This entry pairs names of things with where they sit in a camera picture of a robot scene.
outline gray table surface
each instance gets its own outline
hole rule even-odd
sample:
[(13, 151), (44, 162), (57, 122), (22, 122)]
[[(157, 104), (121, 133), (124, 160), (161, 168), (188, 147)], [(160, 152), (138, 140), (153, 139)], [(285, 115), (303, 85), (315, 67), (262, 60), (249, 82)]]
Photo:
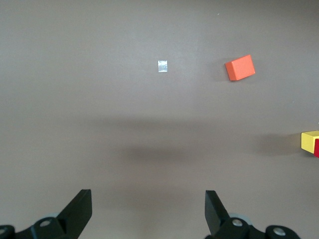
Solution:
[(1, 1), (0, 224), (91, 188), (82, 239), (202, 239), (210, 189), (317, 238), (318, 63), (317, 0)]

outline toy block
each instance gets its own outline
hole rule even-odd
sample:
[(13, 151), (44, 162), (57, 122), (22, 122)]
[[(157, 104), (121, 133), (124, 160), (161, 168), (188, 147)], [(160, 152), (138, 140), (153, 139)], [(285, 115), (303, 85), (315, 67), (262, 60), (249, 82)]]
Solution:
[(227, 62), (225, 66), (231, 81), (238, 81), (255, 74), (255, 67), (251, 55)]
[(310, 152), (315, 152), (315, 140), (319, 138), (319, 131), (309, 131), (301, 133), (301, 148)]
[(319, 139), (315, 139), (315, 151), (314, 151), (314, 155), (319, 158)]

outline yellow cube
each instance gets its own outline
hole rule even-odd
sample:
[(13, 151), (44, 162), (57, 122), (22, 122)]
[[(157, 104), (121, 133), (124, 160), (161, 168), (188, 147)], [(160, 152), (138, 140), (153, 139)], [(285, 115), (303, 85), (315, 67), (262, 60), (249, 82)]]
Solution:
[(319, 131), (309, 131), (301, 133), (301, 148), (310, 152), (315, 152), (315, 139), (319, 138)]

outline silver bolt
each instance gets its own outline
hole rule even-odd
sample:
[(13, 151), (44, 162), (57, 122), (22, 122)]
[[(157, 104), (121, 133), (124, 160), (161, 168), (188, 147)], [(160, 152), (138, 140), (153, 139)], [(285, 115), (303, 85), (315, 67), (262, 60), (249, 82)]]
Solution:
[(233, 225), (234, 225), (234, 226), (237, 226), (237, 227), (242, 227), (242, 226), (243, 226), (243, 223), (242, 223), (241, 220), (239, 220), (239, 219), (234, 219), (234, 220), (233, 220)]
[(274, 231), (275, 234), (277, 234), (279, 236), (285, 236), (286, 235), (285, 231), (282, 230), (281, 228), (274, 228), (273, 231)]
[(42, 223), (40, 223), (40, 227), (45, 227), (47, 225), (49, 225), (51, 222), (49, 220), (43, 221)]
[(5, 228), (4, 229), (0, 229), (0, 235), (2, 235), (3, 233), (5, 233)]

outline orange cube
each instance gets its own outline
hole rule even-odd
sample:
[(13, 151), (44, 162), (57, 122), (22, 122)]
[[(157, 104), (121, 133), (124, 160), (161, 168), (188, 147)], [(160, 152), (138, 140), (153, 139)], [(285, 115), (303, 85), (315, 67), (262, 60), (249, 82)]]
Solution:
[(227, 62), (225, 66), (231, 81), (238, 81), (255, 74), (255, 68), (253, 60), (251, 59), (251, 55), (243, 56), (236, 60)]

